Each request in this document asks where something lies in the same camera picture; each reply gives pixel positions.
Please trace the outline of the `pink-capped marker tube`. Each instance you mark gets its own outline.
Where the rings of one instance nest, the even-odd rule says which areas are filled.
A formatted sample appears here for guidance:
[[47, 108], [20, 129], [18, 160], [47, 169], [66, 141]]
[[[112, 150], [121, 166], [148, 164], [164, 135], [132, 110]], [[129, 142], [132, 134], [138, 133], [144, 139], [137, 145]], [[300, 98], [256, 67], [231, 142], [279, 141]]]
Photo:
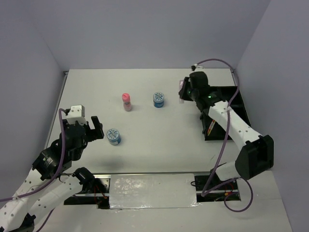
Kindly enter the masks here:
[[128, 93], [122, 94], [123, 107], [126, 111], [130, 111], [132, 109], [131, 98]]

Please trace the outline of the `blue paint jar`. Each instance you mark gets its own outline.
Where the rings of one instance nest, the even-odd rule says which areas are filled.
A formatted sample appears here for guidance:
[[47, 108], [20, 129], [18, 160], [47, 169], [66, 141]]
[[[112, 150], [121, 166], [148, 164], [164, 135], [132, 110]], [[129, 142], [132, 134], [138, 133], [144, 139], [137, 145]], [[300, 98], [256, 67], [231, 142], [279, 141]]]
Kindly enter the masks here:
[[165, 96], [162, 92], [155, 92], [153, 94], [153, 104], [156, 108], [161, 108], [164, 106]]
[[121, 135], [117, 129], [109, 129], [106, 136], [109, 143], [112, 145], [118, 145], [121, 143]]

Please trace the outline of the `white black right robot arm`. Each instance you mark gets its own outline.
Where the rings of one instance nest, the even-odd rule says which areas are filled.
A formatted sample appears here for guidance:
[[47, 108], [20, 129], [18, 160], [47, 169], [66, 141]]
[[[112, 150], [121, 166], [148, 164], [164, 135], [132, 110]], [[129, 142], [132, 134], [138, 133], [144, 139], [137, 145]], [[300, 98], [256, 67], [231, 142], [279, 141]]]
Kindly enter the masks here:
[[252, 129], [228, 104], [221, 91], [211, 87], [204, 72], [193, 72], [183, 80], [179, 96], [196, 103], [200, 119], [208, 117], [224, 129], [240, 150], [235, 161], [214, 169], [210, 184], [221, 189], [228, 179], [249, 180], [274, 165], [274, 141]]

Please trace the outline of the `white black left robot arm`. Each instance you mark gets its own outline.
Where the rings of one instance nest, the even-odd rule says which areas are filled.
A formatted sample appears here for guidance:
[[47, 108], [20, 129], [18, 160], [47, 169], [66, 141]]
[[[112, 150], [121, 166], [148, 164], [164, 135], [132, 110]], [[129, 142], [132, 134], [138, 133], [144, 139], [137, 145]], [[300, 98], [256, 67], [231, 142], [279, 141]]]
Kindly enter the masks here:
[[3, 200], [5, 205], [0, 210], [2, 232], [31, 232], [42, 217], [68, 197], [79, 192], [107, 192], [106, 186], [85, 167], [76, 169], [57, 187], [47, 190], [73, 161], [81, 158], [89, 142], [103, 139], [103, 125], [98, 117], [92, 116], [91, 120], [93, 129], [88, 122], [70, 124], [67, 119], [61, 121], [59, 138], [39, 154], [15, 194]]

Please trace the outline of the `purple highlighter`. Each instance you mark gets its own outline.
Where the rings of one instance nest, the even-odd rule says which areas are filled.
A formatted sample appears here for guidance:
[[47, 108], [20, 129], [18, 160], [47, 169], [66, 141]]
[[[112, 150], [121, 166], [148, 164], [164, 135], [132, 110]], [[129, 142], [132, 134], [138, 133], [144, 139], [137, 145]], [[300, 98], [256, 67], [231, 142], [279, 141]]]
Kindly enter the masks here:
[[179, 103], [180, 104], [183, 104], [184, 103], [184, 100], [182, 99], [182, 89], [183, 89], [183, 80], [180, 80], [179, 81]]

